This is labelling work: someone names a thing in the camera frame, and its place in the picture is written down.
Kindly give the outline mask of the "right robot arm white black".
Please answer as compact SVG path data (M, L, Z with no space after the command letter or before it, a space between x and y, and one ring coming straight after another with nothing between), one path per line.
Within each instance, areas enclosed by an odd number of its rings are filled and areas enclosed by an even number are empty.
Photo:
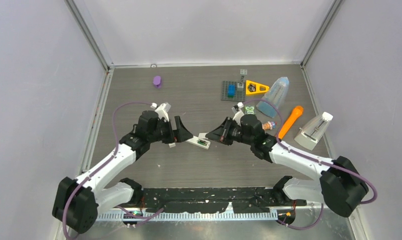
M292 200L317 202L347 218L365 203L363 199L369 192L366 180L348 158L317 156L290 146L266 133L255 115L244 115L240 120L227 117L205 137L228 146L233 142L247 144L257 158L308 176L309 180L284 177L275 185L274 199L280 205Z

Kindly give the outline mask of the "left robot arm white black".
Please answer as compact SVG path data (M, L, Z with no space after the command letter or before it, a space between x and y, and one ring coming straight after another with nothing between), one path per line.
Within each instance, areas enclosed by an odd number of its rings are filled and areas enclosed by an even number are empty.
M131 179L123 179L115 186L106 186L126 167L135 163L146 153L152 143L182 143L192 139L193 134L175 117L176 129L172 128L166 112L146 110L123 136L113 151L87 172L60 181L52 216L79 234L87 232L99 214L120 204L138 206L142 201L141 186Z

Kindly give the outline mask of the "small white battery cover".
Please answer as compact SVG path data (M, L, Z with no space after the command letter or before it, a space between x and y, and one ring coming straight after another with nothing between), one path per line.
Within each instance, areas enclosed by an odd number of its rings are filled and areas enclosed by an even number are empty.
M200 134L198 135L198 137L199 137L200 139L207 139L206 133L200 133Z

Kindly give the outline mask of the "white air conditioner remote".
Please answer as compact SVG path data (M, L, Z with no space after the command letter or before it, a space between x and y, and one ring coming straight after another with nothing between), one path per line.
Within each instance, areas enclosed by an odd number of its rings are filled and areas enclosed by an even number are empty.
M210 147L210 142L208 140L199 138L197 136L193 136L192 138L186 140L185 142L205 150L208 150Z

